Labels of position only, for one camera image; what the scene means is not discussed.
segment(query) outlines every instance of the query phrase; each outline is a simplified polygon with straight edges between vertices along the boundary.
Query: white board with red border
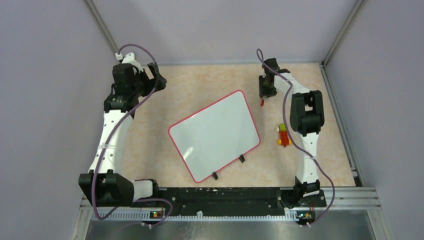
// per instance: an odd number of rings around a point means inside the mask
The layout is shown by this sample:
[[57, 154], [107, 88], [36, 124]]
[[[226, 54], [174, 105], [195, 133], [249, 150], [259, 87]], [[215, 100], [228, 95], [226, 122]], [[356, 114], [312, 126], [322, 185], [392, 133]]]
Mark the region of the white board with red border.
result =
[[200, 183], [261, 142], [245, 94], [236, 90], [174, 123], [168, 134]]

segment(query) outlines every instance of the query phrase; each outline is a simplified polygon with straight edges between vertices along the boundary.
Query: robotic arm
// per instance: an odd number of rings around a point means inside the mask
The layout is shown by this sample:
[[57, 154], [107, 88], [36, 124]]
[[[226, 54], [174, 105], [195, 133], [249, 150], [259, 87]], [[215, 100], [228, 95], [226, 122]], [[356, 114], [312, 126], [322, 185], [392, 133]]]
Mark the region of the robotic arm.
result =
[[[310, 90], [301, 85], [287, 69], [280, 69], [277, 60], [270, 58], [264, 61], [266, 65], [281, 74], [293, 85], [291, 91], [290, 125], [298, 136], [298, 145], [314, 158], [317, 155], [317, 142], [321, 127], [324, 125], [323, 96], [319, 90]], [[259, 96], [272, 97], [277, 89], [286, 93], [290, 84], [275, 75], [265, 66], [264, 75], [259, 76]], [[320, 180], [317, 167], [312, 158], [302, 152], [295, 177], [294, 194], [300, 200], [320, 193]]]
[[[147, 96], [153, 88], [160, 91], [166, 86], [166, 79], [157, 71], [157, 66], [149, 63], [148, 68], [153, 74], [150, 79], [140, 63], [135, 60], [134, 53], [128, 53], [120, 64], [113, 66], [112, 75], [114, 83], [111, 93], [103, 104], [103, 131], [100, 137], [94, 160], [86, 174], [80, 174], [78, 184], [87, 199], [92, 203], [91, 187], [96, 165], [100, 160], [100, 154], [105, 148], [105, 154], [101, 161], [96, 179], [95, 199], [98, 207], [130, 207], [133, 201], [140, 198], [147, 198], [154, 194], [158, 185], [153, 179], [129, 181], [121, 175], [122, 154], [125, 146], [125, 139], [135, 112], [116, 124], [139, 103], [139, 97]], [[111, 140], [107, 145], [106, 139], [117, 127]]]

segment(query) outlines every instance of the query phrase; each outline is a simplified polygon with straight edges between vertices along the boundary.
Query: table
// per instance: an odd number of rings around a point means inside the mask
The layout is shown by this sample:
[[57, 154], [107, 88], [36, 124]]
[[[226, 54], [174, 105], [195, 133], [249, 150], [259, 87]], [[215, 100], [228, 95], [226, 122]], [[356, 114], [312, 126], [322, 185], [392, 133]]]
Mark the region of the table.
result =
[[[325, 124], [321, 129], [317, 160], [338, 187], [354, 186], [351, 167], [318, 63], [280, 64], [305, 87], [323, 95]], [[294, 146], [277, 145], [275, 128], [283, 122], [284, 94], [260, 106], [260, 64], [160, 66], [168, 82], [137, 109], [125, 141], [122, 175], [129, 180], [155, 179], [160, 187], [292, 187], [300, 152]], [[168, 127], [223, 96], [242, 90], [255, 120], [261, 143], [247, 153], [245, 162], [234, 161], [196, 183], [190, 176], [170, 137]], [[321, 186], [330, 182], [319, 173]]]

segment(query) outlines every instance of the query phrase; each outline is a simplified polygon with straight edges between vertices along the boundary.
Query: white wall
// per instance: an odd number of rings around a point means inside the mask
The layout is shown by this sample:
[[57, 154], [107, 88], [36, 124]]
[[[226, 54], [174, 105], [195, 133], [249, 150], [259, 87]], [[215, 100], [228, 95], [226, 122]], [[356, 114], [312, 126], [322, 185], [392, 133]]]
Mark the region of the white wall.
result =
[[118, 45], [162, 64], [324, 59], [356, 0], [94, 0]]
[[329, 65], [363, 179], [396, 239], [422, 239], [424, 1], [368, 1]]
[[69, 239], [115, 64], [82, 0], [0, 2], [1, 239]]

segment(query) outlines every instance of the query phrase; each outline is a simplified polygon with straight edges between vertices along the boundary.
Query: white connector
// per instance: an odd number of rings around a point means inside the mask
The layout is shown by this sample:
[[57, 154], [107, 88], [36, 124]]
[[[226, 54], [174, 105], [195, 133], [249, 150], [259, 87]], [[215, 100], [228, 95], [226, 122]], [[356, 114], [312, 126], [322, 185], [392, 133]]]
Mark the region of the white connector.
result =
[[122, 59], [124, 59], [124, 56], [122, 56], [121, 53], [115, 53], [115, 58], [116, 60], [121, 61]]

